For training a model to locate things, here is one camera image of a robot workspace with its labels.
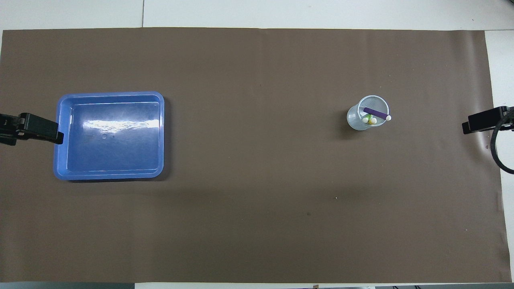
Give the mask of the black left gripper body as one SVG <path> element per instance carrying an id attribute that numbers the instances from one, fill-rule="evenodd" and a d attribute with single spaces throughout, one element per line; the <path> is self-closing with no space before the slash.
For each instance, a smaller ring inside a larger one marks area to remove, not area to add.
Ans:
<path id="1" fill-rule="evenodd" d="M 18 135 L 19 117 L 0 114 L 0 135 L 1 137 L 15 137 Z"/>

